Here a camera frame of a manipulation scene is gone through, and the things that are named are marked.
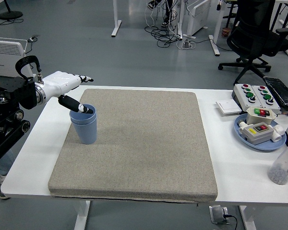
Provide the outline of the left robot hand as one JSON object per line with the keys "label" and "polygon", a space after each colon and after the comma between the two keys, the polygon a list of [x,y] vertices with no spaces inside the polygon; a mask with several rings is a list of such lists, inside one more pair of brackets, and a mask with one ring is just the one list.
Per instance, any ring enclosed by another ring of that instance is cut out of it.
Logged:
{"label": "left robot hand", "polygon": [[43,83],[35,84],[37,104],[45,104],[52,97],[56,97],[60,105],[71,111],[92,114],[92,109],[66,95],[69,91],[79,87],[81,83],[89,81],[93,81],[93,79],[88,76],[56,71],[46,76]]}

